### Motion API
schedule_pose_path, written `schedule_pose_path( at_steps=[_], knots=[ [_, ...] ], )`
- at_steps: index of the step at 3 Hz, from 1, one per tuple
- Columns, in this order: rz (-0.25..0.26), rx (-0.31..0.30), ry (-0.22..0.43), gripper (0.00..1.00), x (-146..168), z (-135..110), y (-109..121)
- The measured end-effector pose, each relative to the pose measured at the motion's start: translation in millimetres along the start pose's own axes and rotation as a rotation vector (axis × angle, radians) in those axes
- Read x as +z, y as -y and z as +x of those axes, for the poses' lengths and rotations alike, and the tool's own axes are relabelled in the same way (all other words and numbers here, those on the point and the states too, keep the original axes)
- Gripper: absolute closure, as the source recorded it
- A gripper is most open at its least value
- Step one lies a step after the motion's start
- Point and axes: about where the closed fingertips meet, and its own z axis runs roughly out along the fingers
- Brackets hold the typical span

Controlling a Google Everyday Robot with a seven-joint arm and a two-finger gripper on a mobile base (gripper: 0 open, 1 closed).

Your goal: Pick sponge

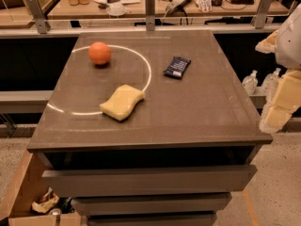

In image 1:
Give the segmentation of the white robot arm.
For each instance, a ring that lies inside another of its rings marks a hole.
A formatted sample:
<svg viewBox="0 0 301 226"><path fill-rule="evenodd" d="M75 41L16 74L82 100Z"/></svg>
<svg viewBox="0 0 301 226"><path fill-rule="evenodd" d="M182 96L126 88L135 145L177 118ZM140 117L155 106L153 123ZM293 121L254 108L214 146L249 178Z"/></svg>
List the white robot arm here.
<svg viewBox="0 0 301 226"><path fill-rule="evenodd" d="M278 30L260 41L255 50L274 53L277 64L287 69L271 83L261 113L260 130L273 134L281 130L301 106L301 4Z"/></svg>

